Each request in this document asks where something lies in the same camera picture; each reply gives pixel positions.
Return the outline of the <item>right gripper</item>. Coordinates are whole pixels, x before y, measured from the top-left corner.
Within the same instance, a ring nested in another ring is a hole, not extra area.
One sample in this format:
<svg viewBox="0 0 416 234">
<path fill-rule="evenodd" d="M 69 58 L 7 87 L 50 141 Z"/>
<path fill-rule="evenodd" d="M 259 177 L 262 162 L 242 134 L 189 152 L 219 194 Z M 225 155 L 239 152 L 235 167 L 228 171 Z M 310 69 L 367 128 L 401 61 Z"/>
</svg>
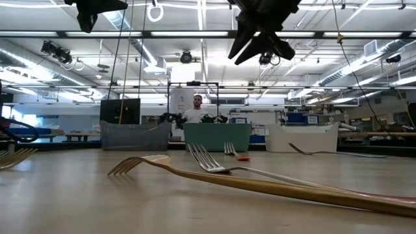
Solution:
<svg viewBox="0 0 416 234">
<path fill-rule="evenodd" d="M 229 52 L 232 59 L 251 40 L 235 61 L 239 65 L 258 54 L 276 54 L 270 37 L 283 30 L 283 22 L 298 12 L 301 0 L 232 0 L 240 9 L 237 35 Z"/>
</svg>

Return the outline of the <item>silver fork orange handle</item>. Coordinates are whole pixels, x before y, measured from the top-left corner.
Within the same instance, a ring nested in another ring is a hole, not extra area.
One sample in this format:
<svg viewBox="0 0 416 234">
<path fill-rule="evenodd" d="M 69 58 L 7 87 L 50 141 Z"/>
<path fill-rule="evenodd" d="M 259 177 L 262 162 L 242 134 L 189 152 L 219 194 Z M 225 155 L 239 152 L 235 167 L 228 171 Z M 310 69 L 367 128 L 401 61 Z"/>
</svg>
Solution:
<svg viewBox="0 0 416 234">
<path fill-rule="evenodd" d="M 249 157 L 245 157 L 245 156 L 238 154 L 234 148 L 233 143 L 231 142 L 224 143 L 224 153 L 226 155 L 234 157 L 237 161 L 250 161 Z"/>
<path fill-rule="evenodd" d="M 292 177 L 287 177 L 287 176 L 279 175 L 279 174 L 273 174 L 270 172 L 265 172 L 262 170 L 257 170 L 255 168 L 249 168 L 249 167 L 244 167 L 244 166 L 224 168 L 211 156 L 211 154 L 202 145 L 194 145 L 194 144 L 188 145 L 188 149 L 191 152 L 191 155 L 194 157 L 195 161 L 198 163 L 198 165 L 206 172 L 209 172 L 212 174 L 229 174 L 230 172 L 234 170 L 244 170 L 244 171 L 251 172 L 254 174 L 259 174 L 261 176 L 269 177 L 272 179 L 277 179 L 279 181 L 283 181 L 283 182 L 290 183 L 293 185 L 307 186 L 307 187 L 313 187 L 317 189 L 320 188 L 320 189 L 330 190 L 334 192 L 345 192 L 349 194 L 365 196 L 368 198 L 382 198 L 382 199 L 387 199 L 387 200 L 391 200 L 395 202 L 398 201 L 398 202 L 405 202 L 405 203 L 416 205 L 416 198 L 412 198 L 412 197 L 386 196 L 386 195 L 381 195 L 381 194 L 371 194 L 371 193 L 358 192 L 358 191 L 353 191 L 353 190 L 346 190 L 346 189 L 337 188 L 337 187 L 329 187 L 329 186 L 321 185 L 318 183 L 303 181 L 300 179 L 295 179 Z"/>
</svg>

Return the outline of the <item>grey plastic bin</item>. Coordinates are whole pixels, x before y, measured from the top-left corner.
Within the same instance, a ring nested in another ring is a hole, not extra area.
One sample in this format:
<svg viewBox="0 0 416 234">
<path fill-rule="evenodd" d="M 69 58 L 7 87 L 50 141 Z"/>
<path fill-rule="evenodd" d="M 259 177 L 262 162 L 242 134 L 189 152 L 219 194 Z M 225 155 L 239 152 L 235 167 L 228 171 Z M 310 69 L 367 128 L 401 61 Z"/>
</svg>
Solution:
<svg viewBox="0 0 416 234">
<path fill-rule="evenodd" d="M 148 131 L 151 128 L 163 128 Z M 171 125 L 115 124 L 100 121 L 101 147 L 106 151 L 167 151 Z"/>
</svg>

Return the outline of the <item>blue storage bins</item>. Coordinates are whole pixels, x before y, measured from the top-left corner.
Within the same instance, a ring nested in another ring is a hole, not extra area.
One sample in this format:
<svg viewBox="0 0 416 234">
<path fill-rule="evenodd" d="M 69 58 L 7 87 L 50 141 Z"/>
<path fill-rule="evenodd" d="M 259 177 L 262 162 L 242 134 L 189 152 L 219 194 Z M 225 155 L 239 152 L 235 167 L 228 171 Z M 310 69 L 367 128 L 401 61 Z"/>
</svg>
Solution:
<svg viewBox="0 0 416 234">
<path fill-rule="evenodd" d="M 290 112 L 286 114 L 287 125 L 318 125 L 319 117 L 316 115 L 304 114 L 300 112 Z"/>
</svg>

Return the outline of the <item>person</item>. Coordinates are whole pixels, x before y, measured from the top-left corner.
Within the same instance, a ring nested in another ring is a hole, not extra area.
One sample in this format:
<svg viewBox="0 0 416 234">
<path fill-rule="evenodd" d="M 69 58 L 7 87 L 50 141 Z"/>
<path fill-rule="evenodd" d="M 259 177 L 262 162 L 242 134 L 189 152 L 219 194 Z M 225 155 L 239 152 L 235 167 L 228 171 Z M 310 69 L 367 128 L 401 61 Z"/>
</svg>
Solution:
<svg viewBox="0 0 416 234">
<path fill-rule="evenodd" d="M 186 110 L 183 113 L 183 117 L 187 119 L 187 124 L 198 124 L 201 122 L 201 119 L 208 114 L 206 110 L 201 108 L 202 100 L 201 95 L 195 95 L 193 99 L 193 108 Z"/>
</svg>

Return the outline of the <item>white panel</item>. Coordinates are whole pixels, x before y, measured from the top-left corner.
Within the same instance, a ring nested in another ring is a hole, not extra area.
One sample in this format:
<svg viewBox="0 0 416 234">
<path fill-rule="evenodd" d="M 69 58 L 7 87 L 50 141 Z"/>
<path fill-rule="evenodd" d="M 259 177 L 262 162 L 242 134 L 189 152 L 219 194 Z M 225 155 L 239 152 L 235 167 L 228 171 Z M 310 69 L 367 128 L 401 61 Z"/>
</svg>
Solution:
<svg viewBox="0 0 416 234">
<path fill-rule="evenodd" d="M 190 88 L 176 88 L 170 93 L 170 113 L 184 113 L 193 108 L 194 90 Z"/>
</svg>

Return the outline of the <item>teal plastic bin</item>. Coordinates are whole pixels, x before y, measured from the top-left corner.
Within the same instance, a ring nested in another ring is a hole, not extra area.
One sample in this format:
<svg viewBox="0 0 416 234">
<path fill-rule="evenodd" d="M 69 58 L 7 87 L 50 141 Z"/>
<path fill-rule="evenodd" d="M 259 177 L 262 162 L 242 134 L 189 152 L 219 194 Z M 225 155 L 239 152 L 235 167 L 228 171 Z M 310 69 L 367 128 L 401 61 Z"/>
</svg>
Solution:
<svg viewBox="0 0 416 234">
<path fill-rule="evenodd" d="M 251 125 L 248 123 L 185 123 L 186 148 L 202 145 L 208 152 L 224 151 L 225 143 L 232 143 L 237 152 L 248 150 Z"/>
</svg>

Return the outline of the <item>white plastic bin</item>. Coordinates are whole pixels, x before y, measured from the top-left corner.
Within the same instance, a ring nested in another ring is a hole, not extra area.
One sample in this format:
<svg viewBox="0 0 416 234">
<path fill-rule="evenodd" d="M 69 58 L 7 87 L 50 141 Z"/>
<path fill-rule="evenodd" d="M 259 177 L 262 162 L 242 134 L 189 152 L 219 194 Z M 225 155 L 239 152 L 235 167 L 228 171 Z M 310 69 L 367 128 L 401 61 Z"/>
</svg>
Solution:
<svg viewBox="0 0 416 234">
<path fill-rule="evenodd" d="M 307 152 L 337 151 L 339 127 L 332 125 L 282 126 L 269 124 L 265 126 L 266 150 L 274 153 L 295 153 L 289 144 Z"/>
</svg>

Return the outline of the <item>black monitor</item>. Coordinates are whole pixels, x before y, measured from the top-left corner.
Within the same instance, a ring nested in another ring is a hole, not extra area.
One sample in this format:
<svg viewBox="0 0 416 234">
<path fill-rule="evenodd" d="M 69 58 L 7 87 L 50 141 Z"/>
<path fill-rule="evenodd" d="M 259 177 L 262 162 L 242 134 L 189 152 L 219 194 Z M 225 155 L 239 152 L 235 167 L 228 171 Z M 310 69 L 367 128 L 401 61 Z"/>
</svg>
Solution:
<svg viewBox="0 0 416 234">
<path fill-rule="evenodd" d="M 110 124 L 139 124 L 140 99 L 101 100 L 99 119 Z"/>
</svg>

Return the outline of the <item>white air vent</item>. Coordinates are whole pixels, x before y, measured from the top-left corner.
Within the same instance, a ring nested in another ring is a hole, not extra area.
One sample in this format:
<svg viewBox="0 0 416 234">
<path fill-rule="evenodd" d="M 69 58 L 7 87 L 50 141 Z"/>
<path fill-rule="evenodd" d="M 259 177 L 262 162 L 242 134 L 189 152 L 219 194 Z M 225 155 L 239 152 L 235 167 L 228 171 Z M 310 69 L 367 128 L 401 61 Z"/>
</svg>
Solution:
<svg viewBox="0 0 416 234">
<path fill-rule="evenodd" d="M 372 40 L 364 45 L 364 54 L 367 58 L 378 54 L 378 41 Z"/>
</svg>

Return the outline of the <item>black metal frame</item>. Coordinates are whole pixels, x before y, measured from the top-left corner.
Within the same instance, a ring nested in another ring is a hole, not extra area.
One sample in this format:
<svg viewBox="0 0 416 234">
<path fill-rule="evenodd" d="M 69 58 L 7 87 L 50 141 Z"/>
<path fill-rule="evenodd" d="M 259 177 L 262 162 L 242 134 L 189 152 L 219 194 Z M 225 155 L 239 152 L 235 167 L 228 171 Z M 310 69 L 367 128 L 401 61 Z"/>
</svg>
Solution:
<svg viewBox="0 0 416 234">
<path fill-rule="evenodd" d="M 194 96 L 195 95 L 201 95 L 201 94 L 196 94 L 195 93 L 195 88 L 197 88 L 197 87 L 203 87 L 204 90 L 208 90 L 212 87 L 215 87 L 216 91 L 219 91 L 219 84 L 218 83 L 212 83 L 212 82 L 206 83 L 206 82 L 200 82 L 200 81 L 169 82 L 168 83 L 168 88 L 167 88 L 168 108 L 167 108 L 166 112 L 169 113 L 169 114 L 173 114 L 173 113 L 169 112 L 169 110 L 170 110 L 170 93 L 173 90 L 175 90 L 176 88 L 190 88 L 190 89 L 194 90 Z"/>
</svg>

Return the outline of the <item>silver ventilation duct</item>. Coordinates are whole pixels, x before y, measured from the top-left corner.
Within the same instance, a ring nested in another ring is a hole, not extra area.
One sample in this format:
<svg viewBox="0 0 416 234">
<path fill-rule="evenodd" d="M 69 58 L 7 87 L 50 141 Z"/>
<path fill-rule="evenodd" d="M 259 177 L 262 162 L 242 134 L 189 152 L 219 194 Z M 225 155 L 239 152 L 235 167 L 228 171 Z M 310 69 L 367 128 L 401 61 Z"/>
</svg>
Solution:
<svg viewBox="0 0 416 234">
<path fill-rule="evenodd" d="M 78 89 L 93 92 L 101 98 L 116 99 L 118 95 L 75 72 L 64 69 L 8 40 L 0 39 L 0 81 L 6 89 Z"/>
</svg>

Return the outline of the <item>black aluminium table frame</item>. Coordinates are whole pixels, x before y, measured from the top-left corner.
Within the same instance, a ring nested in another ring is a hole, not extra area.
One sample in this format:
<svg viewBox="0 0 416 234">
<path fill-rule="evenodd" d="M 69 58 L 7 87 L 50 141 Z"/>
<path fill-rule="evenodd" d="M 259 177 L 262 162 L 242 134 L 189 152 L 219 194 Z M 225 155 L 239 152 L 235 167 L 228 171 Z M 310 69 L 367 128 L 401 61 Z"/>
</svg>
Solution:
<svg viewBox="0 0 416 234">
<path fill-rule="evenodd" d="M 38 151 L 85 150 L 101 149 L 101 144 L 98 142 L 52 142 L 18 143 L 15 146 L 15 150 L 23 148 L 36 148 Z M 413 147 L 338 145 L 337 151 L 416 158 L 416 148 Z"/>
</svg>

